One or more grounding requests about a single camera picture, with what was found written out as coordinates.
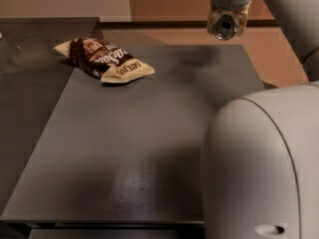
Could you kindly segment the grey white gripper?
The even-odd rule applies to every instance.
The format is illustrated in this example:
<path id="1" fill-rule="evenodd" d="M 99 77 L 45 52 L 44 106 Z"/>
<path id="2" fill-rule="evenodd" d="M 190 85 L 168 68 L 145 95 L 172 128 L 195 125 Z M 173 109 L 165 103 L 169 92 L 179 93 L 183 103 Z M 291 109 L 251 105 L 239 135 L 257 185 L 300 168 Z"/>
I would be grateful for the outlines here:
<path id="1" fill-rule="evenodd" d="M 209 11 L 207 16 L 207 33 L 209 35 L 214 33 L 213 26 L 219 19 L 219 10 L 234 11 L 236 36 L 241 36 L 246 28 L 251 1 L 252 0 L 210 0 L 210 6 L 212 9 Z"/>

